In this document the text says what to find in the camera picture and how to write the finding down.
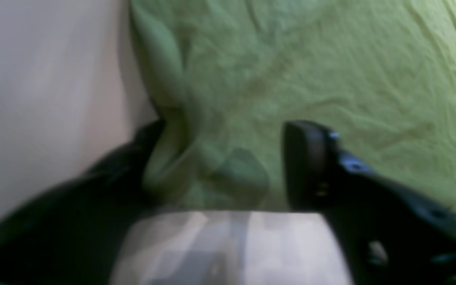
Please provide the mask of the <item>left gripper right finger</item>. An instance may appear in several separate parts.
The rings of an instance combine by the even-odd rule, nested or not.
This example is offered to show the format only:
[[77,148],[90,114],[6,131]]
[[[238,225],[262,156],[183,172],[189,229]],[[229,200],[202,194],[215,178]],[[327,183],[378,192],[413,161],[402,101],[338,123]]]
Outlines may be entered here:
[[310,121],[283,125],[290,209],[328,222],[357,285],[456,285],[456,215],[378,175]]

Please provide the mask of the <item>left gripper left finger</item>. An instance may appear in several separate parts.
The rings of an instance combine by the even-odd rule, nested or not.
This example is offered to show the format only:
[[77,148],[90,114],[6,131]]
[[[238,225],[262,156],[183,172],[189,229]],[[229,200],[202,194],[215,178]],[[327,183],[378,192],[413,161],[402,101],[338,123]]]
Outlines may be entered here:
[[125,235],[157,199],[142,174],[165,127],[157,120],[81,175],[0,221],[0,285],[107,285]]

